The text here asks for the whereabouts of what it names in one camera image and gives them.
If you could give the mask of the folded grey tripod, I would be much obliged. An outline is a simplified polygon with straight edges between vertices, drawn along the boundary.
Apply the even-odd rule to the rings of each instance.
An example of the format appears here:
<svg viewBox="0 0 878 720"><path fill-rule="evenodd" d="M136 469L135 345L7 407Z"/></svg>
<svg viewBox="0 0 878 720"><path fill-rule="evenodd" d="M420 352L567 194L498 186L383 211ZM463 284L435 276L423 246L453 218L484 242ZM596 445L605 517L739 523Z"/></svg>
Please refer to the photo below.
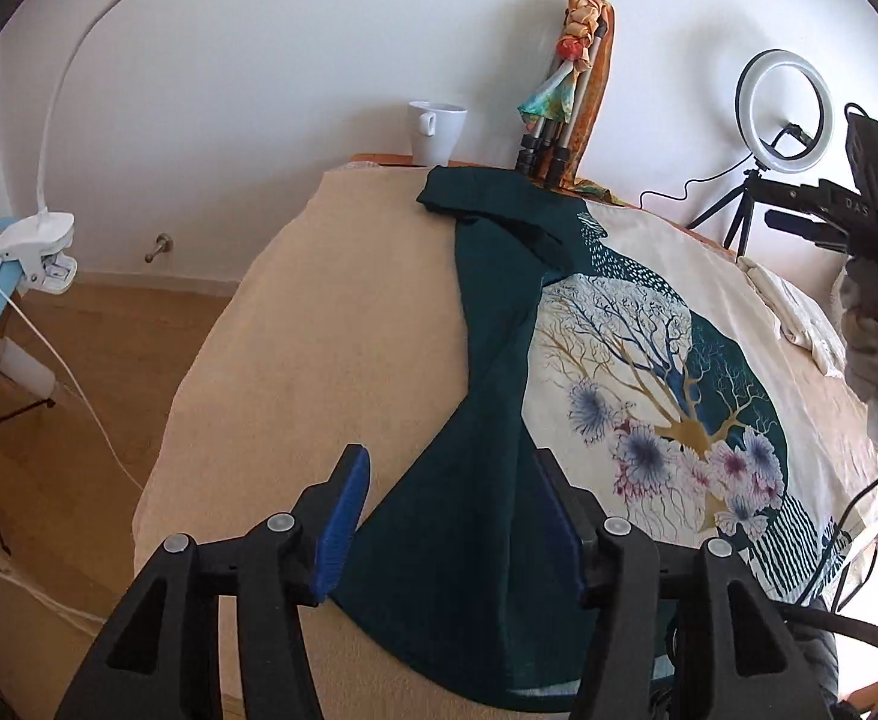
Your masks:
<svg viewBox="0 0 878 720"><path fill-rule="evenodd" d="M606 21L592 5L569 7L555 44L549 75L519 106L525 132L520 138L515 171L533 176L544 169L544 187L561 187L571 161L572 125L583 106L583 96L594 68Z"/></svg>

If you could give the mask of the folded white garment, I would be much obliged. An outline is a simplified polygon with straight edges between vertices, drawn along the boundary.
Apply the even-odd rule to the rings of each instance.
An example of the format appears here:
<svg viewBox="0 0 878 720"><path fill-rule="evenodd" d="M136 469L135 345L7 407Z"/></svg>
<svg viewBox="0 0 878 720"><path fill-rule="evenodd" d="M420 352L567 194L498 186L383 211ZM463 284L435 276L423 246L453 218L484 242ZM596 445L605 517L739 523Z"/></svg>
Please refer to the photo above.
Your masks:
<svg viewBox="0 0 878 720"><path fill-rule="evenodd" d="M821 305L795 284L748 257L740 257L736 265L777 317L786 340L805 349L823 376L842 379L846 345Z"/></svg>

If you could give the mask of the metal door stop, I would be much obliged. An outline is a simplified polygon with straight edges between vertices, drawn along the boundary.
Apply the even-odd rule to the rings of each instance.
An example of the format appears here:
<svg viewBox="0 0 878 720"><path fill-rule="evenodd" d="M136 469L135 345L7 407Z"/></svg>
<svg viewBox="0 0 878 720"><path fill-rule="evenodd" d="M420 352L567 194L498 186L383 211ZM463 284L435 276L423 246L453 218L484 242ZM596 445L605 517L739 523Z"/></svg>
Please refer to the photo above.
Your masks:
<svg viewBox="0 0 878 720"><path fill-rule="evenodd" d="M152 263L157 257L160 255L170 254L173 249L173 241L169 234L165 234L165 232L160 232L159 236L155 238L154 245L152 249L149 250L148 254L144 255L144 262Z"/></svg>

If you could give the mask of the white mug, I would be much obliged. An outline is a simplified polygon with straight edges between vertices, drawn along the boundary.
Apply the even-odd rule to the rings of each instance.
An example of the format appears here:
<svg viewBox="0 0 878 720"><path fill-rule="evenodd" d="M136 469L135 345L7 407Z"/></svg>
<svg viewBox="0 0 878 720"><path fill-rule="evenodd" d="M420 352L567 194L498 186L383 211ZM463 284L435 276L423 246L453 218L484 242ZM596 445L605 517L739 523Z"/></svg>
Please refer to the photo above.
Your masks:
<svg viewBox="0 0 878 720"><path fill-rule="evenodd" d="M407 136L414 166L447 166L462 136L468 110L453 104L411 101L407 105Z"/></svg>

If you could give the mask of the dark green printed t-shirt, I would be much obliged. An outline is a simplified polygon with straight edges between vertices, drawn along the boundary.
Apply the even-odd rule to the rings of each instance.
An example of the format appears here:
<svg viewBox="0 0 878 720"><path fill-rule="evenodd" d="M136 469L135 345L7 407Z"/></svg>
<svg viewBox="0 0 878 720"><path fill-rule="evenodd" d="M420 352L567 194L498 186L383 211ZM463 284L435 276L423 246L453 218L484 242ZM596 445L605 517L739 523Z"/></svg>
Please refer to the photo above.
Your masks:
<svg viewBox="0 0 878 720"><path fill-rule="evenodd" d="M580 200L486 167L419 200L455 223L468 390L354 536L333 598L357 628L465 699L569 710L595 618L551 557L543 449L652 538L725 539L775 600L821 595L850 535L798 491L779 372Z"/></svg>

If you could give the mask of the orange floral bed sheet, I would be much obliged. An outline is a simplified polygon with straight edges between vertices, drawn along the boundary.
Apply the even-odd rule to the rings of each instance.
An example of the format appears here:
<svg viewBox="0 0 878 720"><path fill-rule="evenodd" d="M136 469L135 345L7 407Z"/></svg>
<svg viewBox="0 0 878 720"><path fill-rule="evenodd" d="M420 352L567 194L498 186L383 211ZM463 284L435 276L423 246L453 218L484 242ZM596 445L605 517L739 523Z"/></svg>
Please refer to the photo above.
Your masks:
<svg viewBox="0 0 878 720"><path fill-rule="evenodd" d="M351 158L347 160L347 164L375 164L375 166L380 167L419 167L416 164L413 164L413 158L409 156L409 154L391 154L391 153L356 153L352 154ZM455 167L463 167L463 166L471 166L471 163L464 163L463 161L452 161L452 166ZM629 203L618 203L619 206L628 206ZM712 245L715 249L718 244L714 244L709 239L704 238L702 234L694 231L686 231L684 227L679 226L678 223L674 221L667 220L667 218L663 218L660 216L663 221L666 221L668 224L671 224L679 231L686 232L686 234L690 234L691 238L696 239L696 241L702 242L702 244Z"/></svg>

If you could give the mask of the small black tripod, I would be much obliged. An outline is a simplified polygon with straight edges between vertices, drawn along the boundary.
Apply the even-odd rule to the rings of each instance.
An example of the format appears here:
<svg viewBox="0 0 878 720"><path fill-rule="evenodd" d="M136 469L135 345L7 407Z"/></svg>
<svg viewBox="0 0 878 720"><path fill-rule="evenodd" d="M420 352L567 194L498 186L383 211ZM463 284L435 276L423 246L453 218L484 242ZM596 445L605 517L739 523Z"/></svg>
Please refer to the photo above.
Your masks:
<svg viewBox="0 0 878 720"><path fill-rule="evenodd" d="M762 167L752 167L743 172L743 181L722 195L720 199L715 200L711 206L707 206L706 210L686 224L686 231L696 231L701 224L712 220L720 211L724 211L727 206L736 202L735 215L727 227L725 238L722 239L722 247L730 250L732 244L736 242L735 254L738 257L743 257L747 253L751 226L753 226L754 207L756 206L756 200L754 200L751 190L758 187L758 181L763 177L763 172Z"/></svg>

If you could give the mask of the beige blanket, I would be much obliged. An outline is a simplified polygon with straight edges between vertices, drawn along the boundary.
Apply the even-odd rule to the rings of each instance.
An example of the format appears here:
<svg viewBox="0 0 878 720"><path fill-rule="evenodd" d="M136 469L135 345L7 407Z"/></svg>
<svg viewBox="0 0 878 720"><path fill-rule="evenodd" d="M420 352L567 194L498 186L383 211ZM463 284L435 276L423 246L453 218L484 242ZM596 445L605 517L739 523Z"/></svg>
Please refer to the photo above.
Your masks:
<svg viewBox="0 0 878 720"><path fill-rule="evenodd" d="M466 392L453 226L419 203L424 172L331 171L256 257L173 397L133 518L134 555L183 532L245 533L359 442L380 500ZM786 415L793 483L814 514L878 533L878 449L842 380L790 344L729 255L647 211L594 203L616 250L662 273L730 337Z"/></svg>

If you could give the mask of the orange patterned scarf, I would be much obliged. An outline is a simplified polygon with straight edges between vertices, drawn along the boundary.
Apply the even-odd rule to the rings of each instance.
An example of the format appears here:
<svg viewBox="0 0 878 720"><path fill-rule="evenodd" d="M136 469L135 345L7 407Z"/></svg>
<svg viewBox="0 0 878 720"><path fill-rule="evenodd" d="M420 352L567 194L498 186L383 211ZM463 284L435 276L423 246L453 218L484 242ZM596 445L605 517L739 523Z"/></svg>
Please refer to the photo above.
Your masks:
<svg viewBox="0 0 878 720"><path fill-rule="evenodd" d="M567 0L548 75L519 106L523 135L515 171L548 190L603 195L579 177L610 81L615 9Z"/></svg>

